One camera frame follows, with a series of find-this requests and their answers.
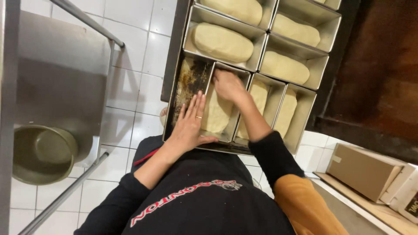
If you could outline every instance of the bread dough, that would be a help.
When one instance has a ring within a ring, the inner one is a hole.
[[[297,84],[305,83],[310,75],[309,69],[304,64],[274,51],[264,53],[260,72]]]
[[[263,16],[263,8],[256,0],[200,0],[200,3],[254,25]]]
[[[236,63],[247,61],[254,50],[254,45],[246,37],[209,23],[200,23],[196,26],[191,38],[200,50],[215,58]]]
[[[321,40],[316,28],[296,23],[281,14],[276,15],[271,31],[313,47]]]
[[[254,100],[255,106],[257,106],[258,111],[261,115],[264,113],[265,103],[267,101],[267,86],[260,82],[259,80],[253,80],[250,87],[250,95]],[[245,127],[244,120],[240,118],[240,123],[238,124],[238,134],[237,137],[248,140],[247,128]]]
[[[279,111],[279,116],[274,125],[274,130],[278,131],[282,138],[286,136],[297,104],[296,93],[292,89],[287,89]]]
[[[222,133],[228,125],[233,105],[232,102],[219,97],[211,83],[206,96],[206,106],[200,128],[213,133]]]

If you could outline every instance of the mustard yellow sleeve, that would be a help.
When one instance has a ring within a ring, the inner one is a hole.
[[[297,235],[348,235],[309,179],[284,175],[275,182],[274,192]]]

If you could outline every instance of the hand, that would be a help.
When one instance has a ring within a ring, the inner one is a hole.
[[[206,96],[202,94],[202,91],[199,91],[191,99],[187,112],[185,104],[181,107],[173,133],[165,143],[174,148],[173,150],[178,151],[179,157],[201,144],[218,141],[218,138],[214,136],[199,135],[202,119],[197,116],[203,117],[205,104]]]
[[[242,81],[233,73],[216,69],[214,75],[215,91],[223,99],[237,104],[243,98],[247,98]]]

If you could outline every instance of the brown cardboard box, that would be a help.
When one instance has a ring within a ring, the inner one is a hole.
[[[326,171],[377,202],[405,164],[366,149],[337,144]]]

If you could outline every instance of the black sleeve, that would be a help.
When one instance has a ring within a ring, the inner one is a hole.
[[[133,173],[126,174],[106,199],[90,212],[74,235],[120,235],[150,191]]]
[[[271,188],[277,179],[287,174],[305,177],[305,173],[287,150],[279,132],[273,131],[258,142],[250,142],[249,148],[263,169]]]

